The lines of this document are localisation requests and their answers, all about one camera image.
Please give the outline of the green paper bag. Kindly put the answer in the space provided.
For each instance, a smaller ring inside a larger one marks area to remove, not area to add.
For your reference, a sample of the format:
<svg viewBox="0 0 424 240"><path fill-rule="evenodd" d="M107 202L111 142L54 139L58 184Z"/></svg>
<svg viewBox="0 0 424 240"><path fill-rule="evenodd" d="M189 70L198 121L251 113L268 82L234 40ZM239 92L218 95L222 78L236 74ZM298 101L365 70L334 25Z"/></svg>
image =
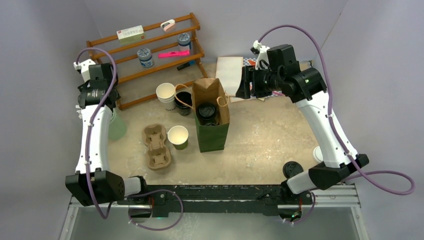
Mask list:
<svg viewBox="0 0 424 240"><path fill-rule="evenodd" d="M191 86L192 112L199 151L201 153L221 151L225 148L230 126L230 98L223 89L218 78L199 78ZM217 108L217 115L211 122L219 122L217 126L202 126L197 108L202 103L212 103Z"/></svg>

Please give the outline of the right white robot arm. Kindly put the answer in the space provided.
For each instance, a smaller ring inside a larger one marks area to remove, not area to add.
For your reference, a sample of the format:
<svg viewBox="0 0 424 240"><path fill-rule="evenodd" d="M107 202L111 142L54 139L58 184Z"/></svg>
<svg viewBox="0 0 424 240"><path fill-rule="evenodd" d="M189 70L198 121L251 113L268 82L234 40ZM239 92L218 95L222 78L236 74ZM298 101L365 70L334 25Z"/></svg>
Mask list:
<svg viewBox="0 0 424 240"><path fill-rule="evenodd" d="M251 51L257 55L256 63L242 67L235 96L263 98L280 91L289 97L307 120L323 156L321 163L281 183L280 196L284 202L292 204L308 190L326 190L356 172L355 165L361 168L369 163L366 154L343 149L343 144L351 144L329 104L324 78L313 67L300 69L292 45L268 47L255 41Z"/></svg>

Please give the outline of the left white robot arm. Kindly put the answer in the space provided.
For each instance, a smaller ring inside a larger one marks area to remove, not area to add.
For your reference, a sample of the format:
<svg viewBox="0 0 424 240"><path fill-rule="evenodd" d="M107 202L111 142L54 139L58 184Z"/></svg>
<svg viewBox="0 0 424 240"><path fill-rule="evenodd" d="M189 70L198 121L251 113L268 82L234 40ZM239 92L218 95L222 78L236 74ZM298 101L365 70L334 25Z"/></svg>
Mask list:
<svg viewBox="0 0 424 240"><path fill-rule="evenodd" d="M110 63L96 64L92 61L81 63L77 71L84 83L80 92L78 108L82 119L81 149L75 173L65 178L65 186L83 206L122 201L130 197L138 205L146 203L149 191L141 176L122 178L110 172L107 145L109 127L113 118L118 91L110 84L113 79Z"/></svg>

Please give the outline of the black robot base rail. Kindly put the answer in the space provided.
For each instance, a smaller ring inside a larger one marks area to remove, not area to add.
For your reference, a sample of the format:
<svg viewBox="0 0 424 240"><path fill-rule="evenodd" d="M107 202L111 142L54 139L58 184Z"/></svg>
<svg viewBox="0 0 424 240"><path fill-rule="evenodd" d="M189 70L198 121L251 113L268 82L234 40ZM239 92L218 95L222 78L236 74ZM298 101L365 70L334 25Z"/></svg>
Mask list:
<svg viewBox="0 0 424 240"><path fill-rule="evenodd" d="M257 185L147 185L142 193L128 196L119 205L152 207L154 218L170 213L262 214L290 218L313 202L312 194L286 196L279 184Z"/></svg>

